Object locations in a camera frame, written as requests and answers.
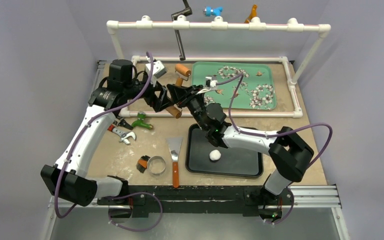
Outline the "wooden double-ended rolling pin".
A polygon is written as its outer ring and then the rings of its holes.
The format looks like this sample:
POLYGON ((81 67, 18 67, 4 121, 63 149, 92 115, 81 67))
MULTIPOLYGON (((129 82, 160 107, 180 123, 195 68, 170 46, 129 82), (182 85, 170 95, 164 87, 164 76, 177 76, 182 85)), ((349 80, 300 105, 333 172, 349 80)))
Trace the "wooden double-ended rolling pin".
POLYGON ((182 87, 182 84, 184 81, 188 81, 189 77, 191 76, 192 71, 186 67, 183 64, 177 63, 174 66, 175 73, 177 74, 177 80, 173 86, 167 85, 167 89, 170 92, 173 105, 168 106, 165 108, 168 113, 170 113, 175 119, 178 119, 182 116, 182 111, 177 109, 174 104, 177 104, 179 99, 181 98, 180 94, 183 94, 182 91, 180 91, 180 88, 182 87))

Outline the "black baking tray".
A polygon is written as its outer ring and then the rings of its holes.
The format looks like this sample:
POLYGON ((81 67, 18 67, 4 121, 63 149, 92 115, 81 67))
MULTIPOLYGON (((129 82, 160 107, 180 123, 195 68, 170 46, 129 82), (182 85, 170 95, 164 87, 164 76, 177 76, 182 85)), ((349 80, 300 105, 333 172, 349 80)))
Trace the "black baking tray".
POLYGON ((196 123, 188 129, 185 167, 191 173, 247 178, 258 178, 264 172, 261 153, 243 148, 215 147, 196 123), (220 160, 209 159, 213 150, 221 152, 220 160))

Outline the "white dough ball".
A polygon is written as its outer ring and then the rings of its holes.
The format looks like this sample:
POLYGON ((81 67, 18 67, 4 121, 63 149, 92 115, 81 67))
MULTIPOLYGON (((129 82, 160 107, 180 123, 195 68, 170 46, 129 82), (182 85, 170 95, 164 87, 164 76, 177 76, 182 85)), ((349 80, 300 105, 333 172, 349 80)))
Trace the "white dough ball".
POLYGON ((212 162, 215 162, 215 161, 218 161, 221 159, 221 152, 217 149, 215 150, 212 150, 210 153, 209 153, 209 159, 212 161, 212 162))

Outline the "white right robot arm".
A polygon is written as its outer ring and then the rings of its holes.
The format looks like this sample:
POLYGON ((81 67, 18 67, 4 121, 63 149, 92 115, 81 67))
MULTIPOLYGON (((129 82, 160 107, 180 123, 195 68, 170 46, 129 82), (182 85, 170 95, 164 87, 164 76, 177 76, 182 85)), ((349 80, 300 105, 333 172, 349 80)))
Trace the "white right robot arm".
POLYGON ((205 104, 199 93, 201 85, 189 87, 168 84, 172 102, 187 108, 208 142, 214 147, 239 148, 270 156, 276 169, 267 178, 260 196, 268 204, 280 198, 291 183, 299 183, 314 156, 314 150, 290 127, 279 131, 243 128, 227 122, 227 115, 219 103, 205 104))

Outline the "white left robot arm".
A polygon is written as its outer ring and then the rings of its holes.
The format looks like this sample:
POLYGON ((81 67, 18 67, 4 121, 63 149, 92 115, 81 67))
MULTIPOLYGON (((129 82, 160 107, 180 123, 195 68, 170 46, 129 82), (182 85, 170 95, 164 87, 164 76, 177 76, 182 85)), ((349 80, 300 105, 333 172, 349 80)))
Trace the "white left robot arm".
POLYGON ((166 72, 159 60, 150 60, 143 71, 137 71, 127 59, 112 61, 108 76, 92 92, 85 116, 70 144, 53 165, 44 165, 41 169, 40 176, 56 199, 83 207, 103 197, 110 197, 118 205, 128 201, 124 179, 116 176, 88 179, 89 166, 102 137, 121 109, 138 99, 144 99, 155 112, 173 106, 166 87, 157 81, 166 72))

